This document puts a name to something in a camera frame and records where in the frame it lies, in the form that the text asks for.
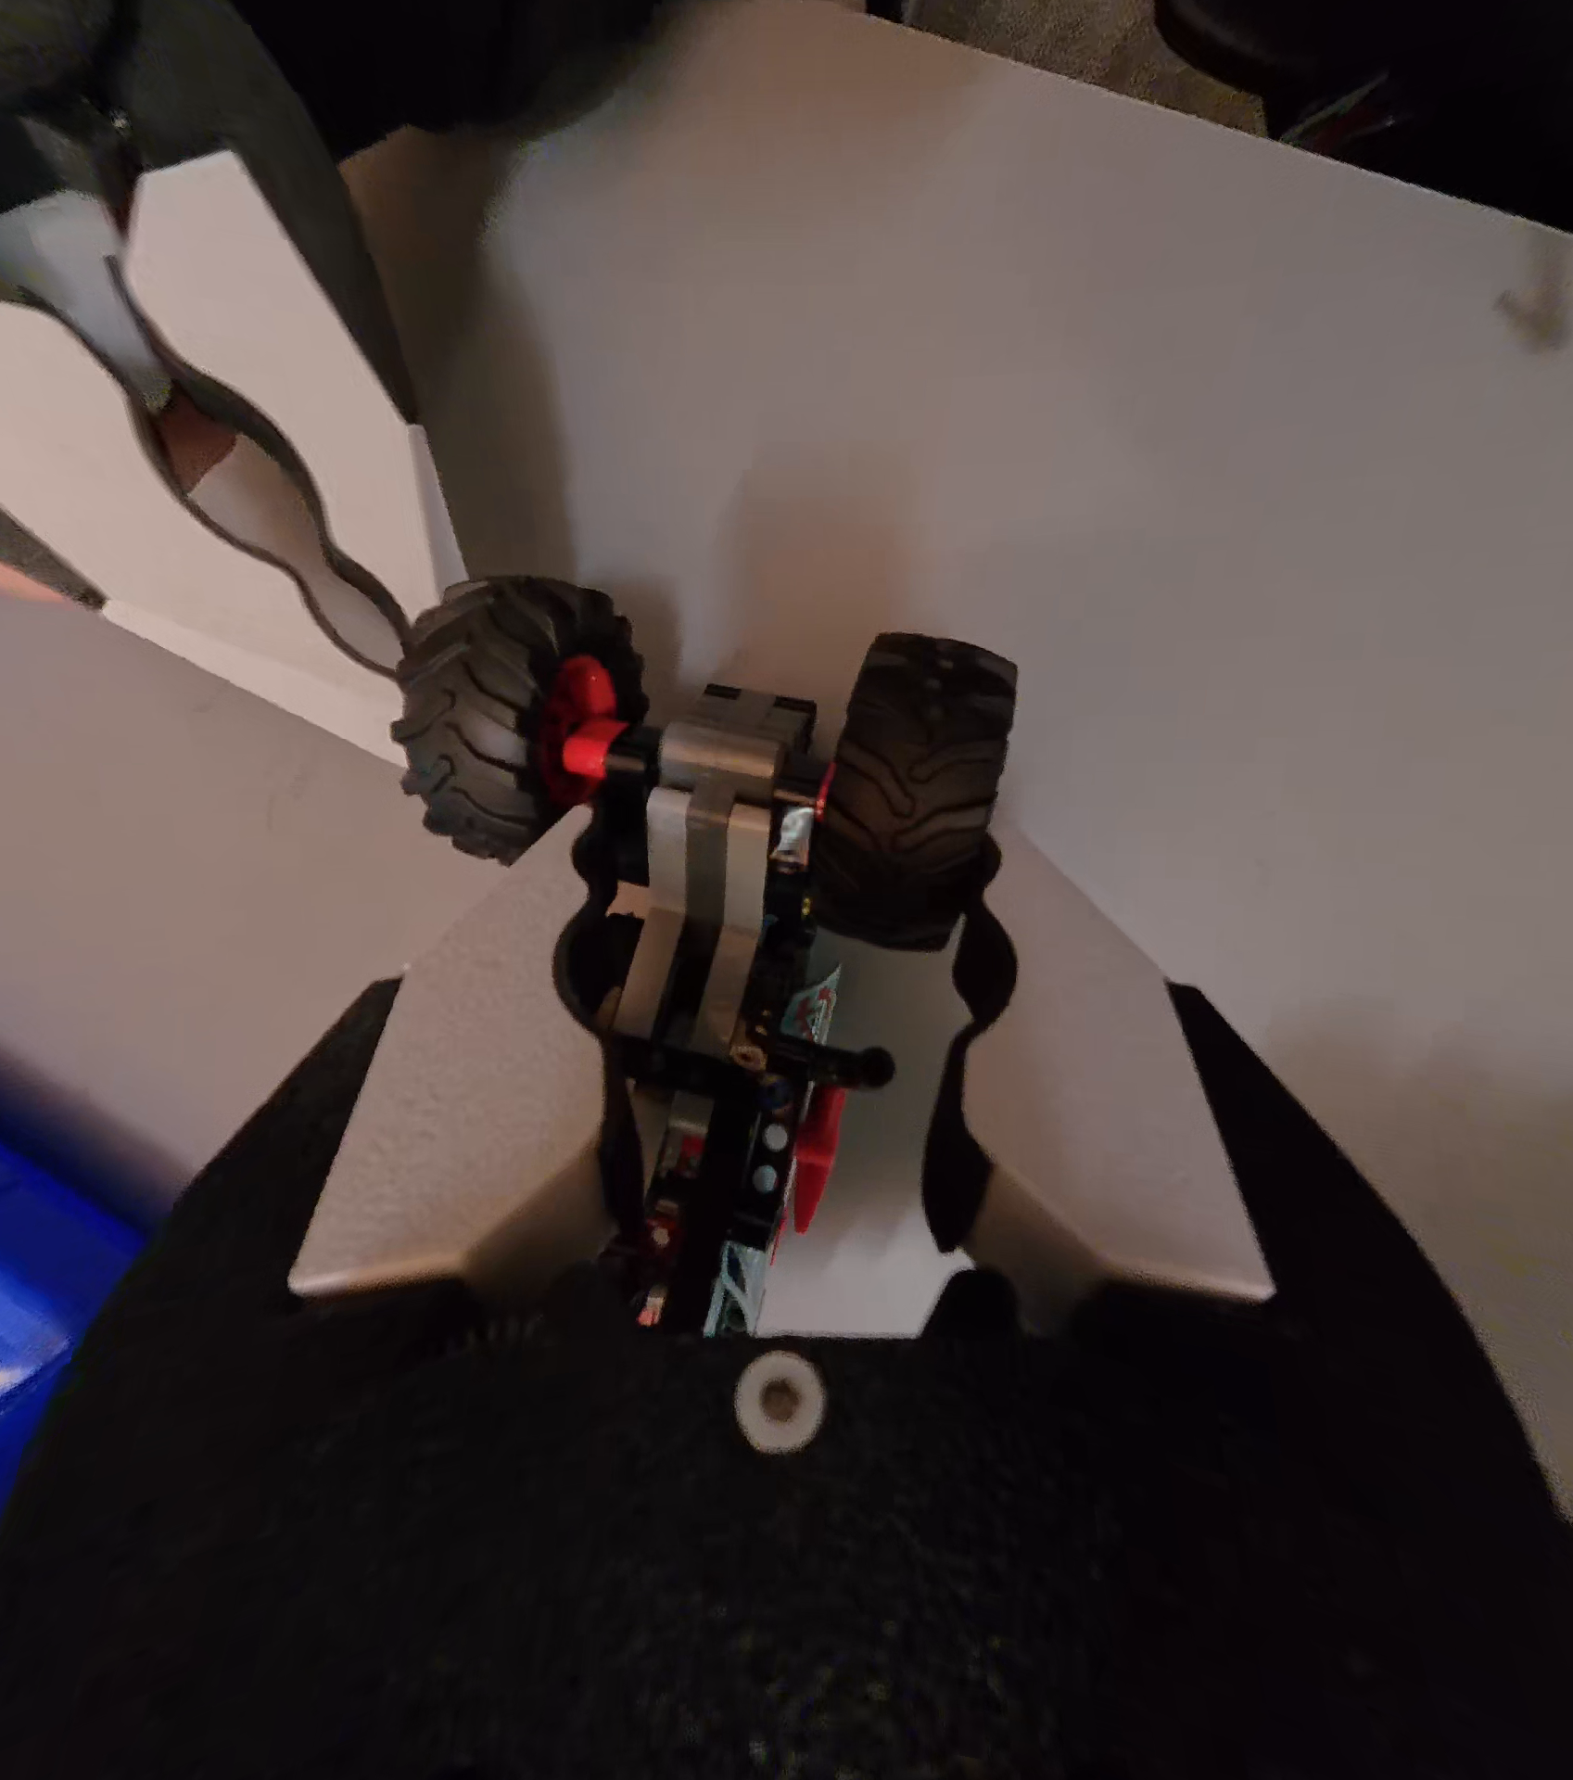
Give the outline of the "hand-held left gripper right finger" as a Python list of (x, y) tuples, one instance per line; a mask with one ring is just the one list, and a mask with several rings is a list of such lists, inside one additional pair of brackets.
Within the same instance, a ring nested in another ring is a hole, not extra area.
[(955, 1034), (923, 1150), (941, 1255), (1019, 1304), (1102, 1284), (1265, 1304), (1274, 1278), (1166, 974), (1019, 832), (955, 947)]

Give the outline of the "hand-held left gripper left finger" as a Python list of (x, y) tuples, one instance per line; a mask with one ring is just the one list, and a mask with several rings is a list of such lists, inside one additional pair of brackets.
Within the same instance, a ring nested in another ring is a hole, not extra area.
[(529, 1304), (616, 1221), (601, 1179), (603, 1048), (565, 1009), (559, 941), (589, 884), (559, 822), (400, 977), (287, 1292), (304, 1304), (461, 1282)]

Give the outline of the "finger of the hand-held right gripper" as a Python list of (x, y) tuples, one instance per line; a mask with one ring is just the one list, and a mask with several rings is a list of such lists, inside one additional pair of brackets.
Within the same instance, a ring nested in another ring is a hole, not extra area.
[(329, 577), (405, 628), (461, 568), (439, 465), (233, 149), (129, 194), (123, 295), (214, 419), (291, 481)]
[(52, 317), (0, 301), (0, 513), (104, 596), (104, 620), (395, 760), (395, 685), (350, 661), (304, 586), (174, 491), (129, 391)]

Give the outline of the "black toy truck chassis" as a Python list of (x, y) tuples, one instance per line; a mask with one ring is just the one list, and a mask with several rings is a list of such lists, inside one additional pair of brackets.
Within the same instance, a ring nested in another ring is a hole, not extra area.
[(662, 1009), (638, 1034), (620, 1034), (645, 929), (634, 884), (620, 884), (595, 929), (595, 1031), (616, 1045), (643, 1147), (643, 1233), (610, 1233), (601, 1270), (643, 1332), (750, 1337), (779, 1233), (816, 1219), (846, 1100), (895, 1077), (884, 1045), (830, 1041), (843, 974), (812, 974), (816, 832), (812, 805), (777, 808), (757, 929), (712, 941), (677, 922)]

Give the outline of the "black toy wheel red hub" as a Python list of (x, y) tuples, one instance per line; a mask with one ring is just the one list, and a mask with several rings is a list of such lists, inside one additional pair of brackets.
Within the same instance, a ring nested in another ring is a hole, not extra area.
[(610, 596), (555, 577), (457, 586), (395, 667), (400, 788), (457, 854), (514, 864), (591, 779), (565, 768), (586, 723), (645, 723), (643, 652)]
[(857, 670), (812, 843), (812, 915), (884, 949), (947, 949), (988, 875), (1019, 670), (887, 631)]

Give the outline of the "grey toy axle block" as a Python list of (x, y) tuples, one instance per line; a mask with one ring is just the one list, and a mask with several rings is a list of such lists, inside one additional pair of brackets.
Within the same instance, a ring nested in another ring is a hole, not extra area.
[(812, 755), (816, 701), (706, 685), (673, 723), (579, 723), (565, 764), (595, 768), (591, 805), (634, 826), (653, 788), (727, 783), (741, 805), (819, 811), (825, 764)]

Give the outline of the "person's right forearm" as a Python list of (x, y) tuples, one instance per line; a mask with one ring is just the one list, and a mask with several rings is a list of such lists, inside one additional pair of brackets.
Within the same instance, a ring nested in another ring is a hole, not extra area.
[(241, 0), (329, 158), (405, 127), (551, 127), (653, 44), (662, 0)]

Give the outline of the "person's right hand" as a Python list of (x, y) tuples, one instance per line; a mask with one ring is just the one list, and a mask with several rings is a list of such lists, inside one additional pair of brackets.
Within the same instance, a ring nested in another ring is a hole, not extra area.
[(180, 390), (155, 415), (155, 433), (180, 491), (192, 491), (237, 444), (233, 427), (205, 415)]

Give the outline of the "person's black clothing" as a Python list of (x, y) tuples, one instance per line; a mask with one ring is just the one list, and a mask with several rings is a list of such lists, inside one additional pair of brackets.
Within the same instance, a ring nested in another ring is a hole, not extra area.
[(1274, 141), (1573, 235), (1573, 0), (1159, 0)]

